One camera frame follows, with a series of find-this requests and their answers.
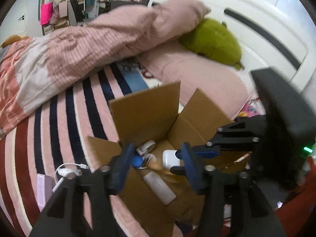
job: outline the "white headboard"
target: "white headboard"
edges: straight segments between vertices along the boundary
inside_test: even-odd
[[[247,71],[274,67],[299,92],[305,88],[316,68],[316,44],[299,25],[264,0],[202,1],[212,9],[207,17],[225,21],[237,37]]]

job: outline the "blue round lid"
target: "blue round lid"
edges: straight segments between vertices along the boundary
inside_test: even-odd
[[[139,168],[143,164],[143,158],[139,155],[135,155],[132,159],[132,166],[135,168]]]

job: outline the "green pillow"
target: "green pillow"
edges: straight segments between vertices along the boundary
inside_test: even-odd
[[[179,38],[188,50],[213,61],[234,66],[241,59],[241,48],[223,22],[203,19],[190,33]]]

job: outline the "cardboard box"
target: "cardboard box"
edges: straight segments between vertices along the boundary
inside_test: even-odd
[[[101,164],[121,151],[121,146],[134,143],[135,147],[148,140],[156,141],[152,153],[157,158],[157,168],[165,183],[176,194],[176,199],[164,206],[144,183],[142,177],[150,169],[130,169],[126,185],[120,194],[140,225],[150,236],[172,236],[174,220],[197,225],[202,212],[204,196],[196,195],[184,176],[175,176],[162,169],[162,152],[178,150],[184,142],[191,146],[204,145],[218,127],[232,121],[199,89],[196,90],[183,111],[178,114],[180,82],[132,93],[110,102],[110,109],[120,139],[119,144],[89,137],[88,144]],[[245,161],[233,162],[245,152],[222,152],[207,164],[224,172],[234,172],[245,167]]]

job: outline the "green led indicator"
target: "green led indicator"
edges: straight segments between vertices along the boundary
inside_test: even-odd
[[[313,150],[310,149],[310,148],[308,148],[308,147],[304,147],[304,150],[307,151],[307,152],[309,152],[309,153],[313,153]]]

